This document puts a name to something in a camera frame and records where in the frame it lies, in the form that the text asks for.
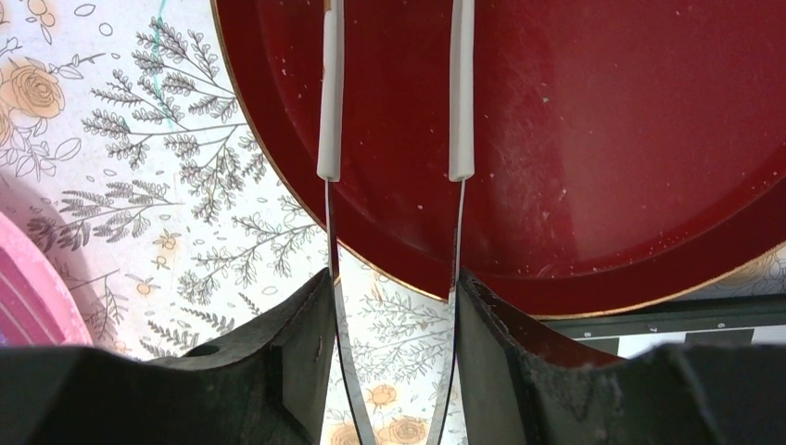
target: floral tablecloth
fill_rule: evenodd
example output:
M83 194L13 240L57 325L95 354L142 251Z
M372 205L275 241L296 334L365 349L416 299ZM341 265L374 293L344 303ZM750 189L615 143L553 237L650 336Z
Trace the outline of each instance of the floral tablecloth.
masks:
M324 233L262 155L220 51L209 0L0 0L0 211L99 347L182 354L325 265ZM423 443L445 306L342 258L374 428ZM780 292L784 270L772 254L695 297ZM357 443L334 360L323 443ZM459 394L447 444L466 442Z

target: pink plate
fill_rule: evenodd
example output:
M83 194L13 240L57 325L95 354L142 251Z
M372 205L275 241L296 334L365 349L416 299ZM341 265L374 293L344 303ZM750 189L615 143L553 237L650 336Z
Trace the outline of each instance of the pink plate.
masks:
M0 345L62 344L93 341L55 269L0 213Z

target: red lacquer tray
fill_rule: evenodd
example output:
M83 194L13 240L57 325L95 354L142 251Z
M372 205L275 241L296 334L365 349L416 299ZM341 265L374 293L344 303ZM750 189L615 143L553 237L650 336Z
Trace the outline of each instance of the red lacquer tray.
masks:
M451 0L346 0L342 242L437 296ZM320 220L323 2L215 0L257 136ZM632 309L786 240L786 3L484 0L463 264L539 316Z

